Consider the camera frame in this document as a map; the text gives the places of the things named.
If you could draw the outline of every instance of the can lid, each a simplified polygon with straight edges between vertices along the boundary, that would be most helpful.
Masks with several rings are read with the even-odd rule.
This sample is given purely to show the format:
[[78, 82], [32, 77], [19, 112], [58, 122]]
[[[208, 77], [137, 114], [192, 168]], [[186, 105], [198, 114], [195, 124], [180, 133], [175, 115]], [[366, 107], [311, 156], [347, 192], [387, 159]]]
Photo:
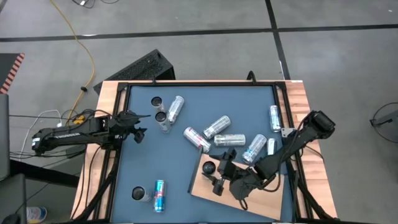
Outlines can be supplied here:
[[141, 200], [141, 199], [144, 197], [144, 195], [145, 195], [145, 190], [144, 190], [143, 187], [135, 187], [135, 188], [132, 190], [132, 195], [131, 195], [131, 197], [132, 197], [134, 200]]
[[167, 114], [164, 113], [164, 112], [158, 112], [155, 115], [155, 119], [156, 119], [157, 122], [163, 122], [163, 121], [165, 121], [167, 119]]
[[150, 103], [152, 103], [153, 106], [160, 106], [162, 104], [162, 99], [158, 96], [155, 96], [151, 99]]

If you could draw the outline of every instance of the table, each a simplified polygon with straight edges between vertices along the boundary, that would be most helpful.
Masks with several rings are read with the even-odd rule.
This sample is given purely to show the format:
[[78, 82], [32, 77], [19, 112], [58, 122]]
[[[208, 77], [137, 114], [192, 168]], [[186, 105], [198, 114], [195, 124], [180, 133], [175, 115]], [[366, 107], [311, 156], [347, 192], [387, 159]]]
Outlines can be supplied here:
[[[151, 83], [151, 81], [107, 81], [104, 82], [103, 88], [101, 91], [101, 94], [99, 96], [99, 101], [97, 105], [97, 109], [99, 110], [104, 110], [109, 113], [112, 113], [114, 111], [115, 107], [115, 101], [116, 101], [116, 95], [117, 95], [117, 89], [118, 89], [118, 83]], [[173, 81], [157, 81], [157, 83], [195, 83], [195, 82], [207, 82], [207, 83], [217, 83], [217, 82], [229, 82], [229, 83], [251, 83], [250, 80], [207, 80], [207, 81], [194, 81], [194, 80], [173, 80]], [[307, 97], [305, 94], [304, 90], [304, 85], [302, 81], [285, 81], [285, 87], [286, 87], [286, 92], [287, 96], [289, 99], [290, 103], [290, 110], [292, 111], [292, 118], [294, 125], [297, 127], [299, 125], [299, 122], [301, 119], [307, 115], [307, 113], [310, 112], [310, 108], [308, 105]], [[121, 111], [123, 110], [124, 107], [124, 98], [125, 98], [126, 92], [123, 90], [120, 94], [120, 97], [118, 99], [119, 102], [117, 104], [117, 110]], [[282, 117], [284, 120], [285, 125], [287, 125], [287, 112], [285, 110], [285, 101], [282, 97], [281, 94], [278, 94], [279, 102], [281, 105], [282, 109]], [[102, 116], [104, 114], [97, 113], [96, 116]], [[316, 141], [312, 142], [309, 144], [310, 147], [316, 149], [317, 151], [320, 151], [319, 145]], [[90, 179], [90, 188], [87, 189], [87, 181], [88, 181], [88, 167], [91, 162], [91, 158], [93, 157], [93, 154], [98, 146], [96, 144], [90, 144], [88, 146], [87, 152], [86, 152], [86, 160], [85, 160], [85, 169], [82, 172], [85, 172], [85, 186], [83, 186], [83, 196], [81, 199], [81, 202], [77, 208], [76, 215], [79, 215], [85, 206], [85, 201], [86, 201], [86, 196], [88, 195], [88, 200], [90, 201], [91, 198], [94, 196], [96, 191], [98, 190], [98, 185], [100, 182], [100, 175], [101, 175], [101, 170], [103, 168], [103, 162], [104, 162], [104, 151], [99, 151], [92, 164], [91, 168], [91, 179]], [[113, 157], [114, 152], [111, 154], [111, 158], [109, 159], [108, 162], [108, 169], [107, 171], [109, 172], [109, 169], [111, 165], [113, 164]], [[335, 206], [333, 203], [333, 199], [331, 196], [330, 192], [330, 187], [328, 184], [328, 179], [326, 176], [326, 170], [325, 166], [323, 165], [322, 160], [316, 155], [313, 154], [310, 151], [304, 151], [304, 155], [302, 157], [302, 165], [303, 165], [303, 171], [305, 174], [305, 179], [307, 181], [307, 187], [309, 191], [313, 194], [317, 202], [325, 209], [327, 213], [329, 213], [331, 216], [336, 216], [336, 211], [335, 211]], [[76, 208], [78, 205], [78, 199], [80, 198], [80, 192], [81, 192], [81, 184], [82, 184], [82, 179], [80, 180], [78, 190], [76, 193], [76, 198], [75, 198], [75, 204], [73, 206], [73, 210]], [[106, 215], [109, 215], [109, 211], [107, 214], [107, 203], [108, 203], [108, 195], [109, 195], [109, 189], [105, 192], [103, 195], [103, 199], [101, 201], [101, 206], [99, 210], [99, 218], [104, 218]], [[306, 217], [307, 214], [305, 213], [305, 207], [304, 207], [304, 202], [303, 202], [303, 197], [302, 194], [298, 191], [298, 202], [299, 202], [299, 207], [301, 211], [301, 216]]]

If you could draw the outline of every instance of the gray floor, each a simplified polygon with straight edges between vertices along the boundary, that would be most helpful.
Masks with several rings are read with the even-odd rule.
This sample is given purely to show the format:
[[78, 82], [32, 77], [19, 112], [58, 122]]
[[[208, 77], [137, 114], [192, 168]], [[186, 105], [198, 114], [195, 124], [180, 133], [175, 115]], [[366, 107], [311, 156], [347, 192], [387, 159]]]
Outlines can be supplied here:
[[[271, 26], [260, 0], [120, 0], [112, 5], [97, 1], [92, 9], [71, 1], [55, 2], [77, 34]], [[393, 24], [398, 19], [396, 1], [272, 0], [272, 5], [278, 27]], [[50, 35], [70, 35], [70, 31], [49, 1], [8, 0], [0, 13], [0, 37]], [[377, 136], [369, 119], [380, 106], [396, 101], [398, 30], [293, 32], [282, 33], [280, 38], [291, 78], [304, 80], [312, 109], [323, 110], [337, 124], [336, 133], [321, 141], [321, 149], [338, 216], [357, 222], [395, 223], [398, 147]], [[83, 42], [95, 59], [94, 83], [153, 49], [170, 60], [178, 79], [240, 79], [249, 70], [259, 79], [283, 78], [270, 33]], [[9, 92], [13, 114], [69, 109], [91, 72], [88, 56], [74, 41], [0, 43], [0, 52], [26, 54]], [[95, 108], [97, 99], [89, 91], [78, 110]], [[20, 151], [33, 121], [11, 119], [12, 151]], [[34, 130], [57, 123], [42, 119]], [[30, 151], [29, 141], [24, 150]], [[27, 162], [43, 166], [55, 161]], [[81, 159], [74, 159], [56, 168], [73, 174], [80, 164]], [[28, 195], [38, 187], [40, 184], [28, 182]], [[51, 185], [29, 204], [46, 206], [49, 221], [65, 221], [74, 194], [74, 189]]]

